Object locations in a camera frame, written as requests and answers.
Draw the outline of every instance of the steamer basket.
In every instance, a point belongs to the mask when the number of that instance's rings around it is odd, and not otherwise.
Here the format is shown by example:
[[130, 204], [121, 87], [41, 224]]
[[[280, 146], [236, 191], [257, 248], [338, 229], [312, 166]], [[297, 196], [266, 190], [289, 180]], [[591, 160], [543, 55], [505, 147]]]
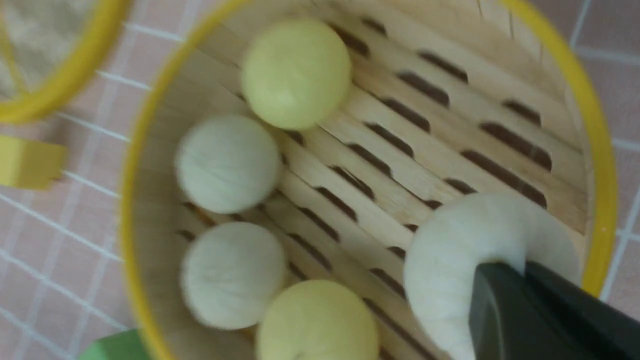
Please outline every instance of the steamer basket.
[[92, 78], [131, 0], [1, 0], [0, 123], [62, 107]]
[[[233, 216], [198, 209], [175, 183], [178, 141], [207, 115], [250, 114], [238, 76], [247, 43], [301, 14], [330, 23], [350, 47], [347, 103], [321, 127], [271, 129], [287, 167], [262, 206]], [[293, 282], [334, 279], [365, 299], [381, 359], [446, 359], [403, 297], [403, 256], [435, 208], [470, 192], [546, 207], [582, 259], [583, 287], [599, 293], [616, 224], [609, 135], [580, 64], [527, 3], [231, 1], [167, 66], [129, 149], [122, 239], [147, 344], [161, 360], [254, 358], [248, 332], [196, 323], [178, 281], [189, 241], [245, 220], [281, 240]]]

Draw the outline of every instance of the white felt ball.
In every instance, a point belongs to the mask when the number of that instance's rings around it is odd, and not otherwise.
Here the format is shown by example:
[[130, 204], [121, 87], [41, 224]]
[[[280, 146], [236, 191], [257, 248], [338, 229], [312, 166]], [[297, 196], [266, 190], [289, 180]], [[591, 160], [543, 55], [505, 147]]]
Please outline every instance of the white felt ball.
[[221, 214], [263, 201], [278, 182], [278, 146], [258, 122], [223, 115], [205, 120], [182, 139], [175, 161], [178, 183], [199, 206]]
[[473, 194], [442, 206], [406, 254], [404, 287], [422, 329], [454, 360], [475, 359], [468, 328], [476, 266], [524, 273], [536, 261], [578, 283], [579, 259], [558, 221], [519, 197]]
[[262, 320], [286, 274], [285, 253], [275, 236], [254, 224], [232, 222], [190, 246], [182, 262], [182, 295], [202, 324], [242, 329]]

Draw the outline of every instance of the pale yellow ball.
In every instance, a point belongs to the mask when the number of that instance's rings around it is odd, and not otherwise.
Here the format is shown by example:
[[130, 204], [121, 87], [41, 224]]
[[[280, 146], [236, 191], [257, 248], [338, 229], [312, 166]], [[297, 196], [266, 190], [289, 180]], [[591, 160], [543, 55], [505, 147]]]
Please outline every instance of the pale yellow ball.
[[369, 308], [335, 282], [312, 280], [285, 290], [257, 335], [259, 360], [375, 360], [379, 339]]
[[251, 44], [242, 87], [251, 109], [283, 129], [305, 129], [328, 118], [351, 87], [351, 59], [344, 42], [325, 23], [286, 20]]

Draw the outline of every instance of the black tongs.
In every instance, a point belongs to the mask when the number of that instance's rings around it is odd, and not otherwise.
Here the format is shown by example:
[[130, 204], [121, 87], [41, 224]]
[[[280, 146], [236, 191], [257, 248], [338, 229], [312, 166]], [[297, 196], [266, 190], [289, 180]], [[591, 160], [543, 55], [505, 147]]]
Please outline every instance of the black tongs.
[[640, 323], [537, 263], [479, 265], [469, 328], [477, 360], [640, 360]]

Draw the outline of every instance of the yellow block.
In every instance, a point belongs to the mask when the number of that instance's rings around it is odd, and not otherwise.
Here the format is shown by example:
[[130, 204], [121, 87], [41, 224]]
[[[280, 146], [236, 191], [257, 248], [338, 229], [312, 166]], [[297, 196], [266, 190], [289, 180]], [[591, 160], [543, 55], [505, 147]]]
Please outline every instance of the yellow block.
[[64, 146], [0, 135], [0, 185], [45, 190], [59, 179]]

